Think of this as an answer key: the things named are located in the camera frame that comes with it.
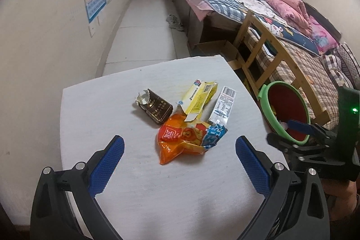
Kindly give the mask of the person right hand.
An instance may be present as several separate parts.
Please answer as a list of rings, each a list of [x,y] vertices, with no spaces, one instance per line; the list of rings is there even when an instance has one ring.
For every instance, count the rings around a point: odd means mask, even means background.
[[[342,220],[354,213],[358,204],[356,182],[322,179],[322,186],[325,194],[334,197],[328,206],[331,221]]]

